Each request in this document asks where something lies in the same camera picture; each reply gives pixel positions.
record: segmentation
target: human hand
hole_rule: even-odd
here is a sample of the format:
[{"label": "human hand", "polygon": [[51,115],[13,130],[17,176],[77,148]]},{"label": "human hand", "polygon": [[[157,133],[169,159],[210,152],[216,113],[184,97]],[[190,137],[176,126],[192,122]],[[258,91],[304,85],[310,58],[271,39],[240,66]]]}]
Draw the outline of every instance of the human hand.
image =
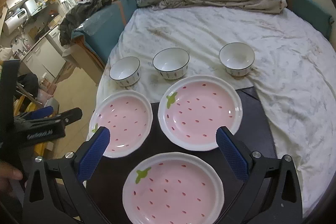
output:
[{"label": "human hand", "polygon": [[12,165],[0,161],[0,191],[7,193],[12,191],[9,179],[21,180],[22,173]]}]

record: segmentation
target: kitchen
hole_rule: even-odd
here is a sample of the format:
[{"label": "kitchen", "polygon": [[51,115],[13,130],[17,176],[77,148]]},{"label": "kitchen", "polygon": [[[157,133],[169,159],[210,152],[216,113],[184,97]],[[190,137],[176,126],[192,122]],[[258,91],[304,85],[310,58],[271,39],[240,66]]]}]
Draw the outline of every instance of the kitchen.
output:
[{"label": "kitchen", "polygon": [[20,74],[55,82],[66,61],[75,63],[71,49],[59,42],[58,25],[76,0],[7,0],[0,47],[8,58],[21,60]]}]

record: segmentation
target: blue gripper pad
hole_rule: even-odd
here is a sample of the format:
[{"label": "blue gripper pad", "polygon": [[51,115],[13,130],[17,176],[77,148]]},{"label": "blue gripper pad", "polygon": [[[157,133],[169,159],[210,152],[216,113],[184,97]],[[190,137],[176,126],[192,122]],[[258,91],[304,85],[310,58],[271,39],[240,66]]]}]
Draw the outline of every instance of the blue gripper pad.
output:
[{"label": "blue gripper pad", "polygon": [[84,180],[89,180],[91,178],[101,157],[103,156],[103,153],[105,152],[105,149],[110,143],[110,131],[105,127],[100,127],[91,137],[91,139],[87,142],[84,142],[82,146],[85,143],[90,142],[93,143],[86,150],[86,153],[81,157],[80,162],[78,162],[77,165],[77,179],[80,182],[83,182]]},{"label": "blue gripper pad", "polygon": [[247,181],[249,177],[247,161],[222,128],[217,129],[216,142],[236,178]]}]

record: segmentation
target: teal headboard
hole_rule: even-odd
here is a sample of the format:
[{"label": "teal headboard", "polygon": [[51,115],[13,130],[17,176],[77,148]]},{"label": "teal headboard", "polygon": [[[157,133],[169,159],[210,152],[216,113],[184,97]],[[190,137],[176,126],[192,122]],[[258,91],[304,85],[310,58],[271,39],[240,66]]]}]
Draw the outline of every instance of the teal headboard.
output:
[{"label": "teal headboard", "polygon": [[333,17],[312,0],[286,0],[287,8],[309,22],[329,40]]}]

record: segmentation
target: ceramic bowl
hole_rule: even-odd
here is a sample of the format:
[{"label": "ceramic bowl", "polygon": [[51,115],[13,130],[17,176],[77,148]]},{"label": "ceramic bowl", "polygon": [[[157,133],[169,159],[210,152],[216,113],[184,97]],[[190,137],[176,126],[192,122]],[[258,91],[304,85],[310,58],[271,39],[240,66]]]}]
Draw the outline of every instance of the ceramic bowl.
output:
[{"label": "ceramic bowl", "polygon": [[135,84],[141,75],[140,60],[127,56],[116,62],[110,70],[110,77],[120,86]]},{"label": "ceramic bowl", "polygon": [[123,187],[124,209],[133,224],[212,224],[223,204],[223,184],[216,171],[180,152],[145,159]]},{"label": "ceramic bowl", "polygon": [[244,76],[251,71],[255,53],[245,43],[232,42],[220,50],[219,59],[229,74]]},{"label": "ceramic bowl", "polygon": [[163,78],[174,80],[186,74],[189,54],[182,48],[167,48],[160,51],[153,59],[156,68]]}]

